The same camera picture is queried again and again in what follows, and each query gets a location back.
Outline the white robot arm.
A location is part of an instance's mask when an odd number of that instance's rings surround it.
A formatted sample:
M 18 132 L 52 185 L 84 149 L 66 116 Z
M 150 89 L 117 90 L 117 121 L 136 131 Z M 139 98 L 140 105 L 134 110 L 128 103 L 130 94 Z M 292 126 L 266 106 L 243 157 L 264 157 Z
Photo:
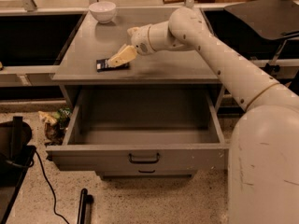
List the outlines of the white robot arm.
M 109 65 L 192 48 L 244 110 L 229 149 L 229 224 L 299 224 L 299 96 L 210 33 L 193 8 L 181 7 L 168 21 L 128 34 L 130 45 Z

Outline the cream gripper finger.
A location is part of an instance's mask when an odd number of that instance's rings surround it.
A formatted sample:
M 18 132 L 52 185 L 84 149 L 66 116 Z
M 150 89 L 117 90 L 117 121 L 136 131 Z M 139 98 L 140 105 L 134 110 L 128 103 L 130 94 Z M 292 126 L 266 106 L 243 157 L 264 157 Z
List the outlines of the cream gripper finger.
M 129 28 L 127 30 L 127 34 L 129 36 L 133 36 L 137 31 L 139 30 L 139 27 L 132 27 L 132 28 Z
M 118 67 L 136 58 L 137 51 L 134 46 L 124 44 L 119 51 L 107 60 L 110 67 Z

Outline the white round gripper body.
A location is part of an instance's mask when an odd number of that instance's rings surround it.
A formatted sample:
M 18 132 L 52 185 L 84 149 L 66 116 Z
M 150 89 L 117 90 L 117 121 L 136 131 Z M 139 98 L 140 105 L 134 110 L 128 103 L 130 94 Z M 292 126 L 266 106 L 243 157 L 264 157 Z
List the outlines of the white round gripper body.
M 150 27 L 150 24 L 141 26 L 139 30 L 131 36 L 131 44 L 135 47 L 139 55 L 151 55 L 155 53 L 150 43 Z

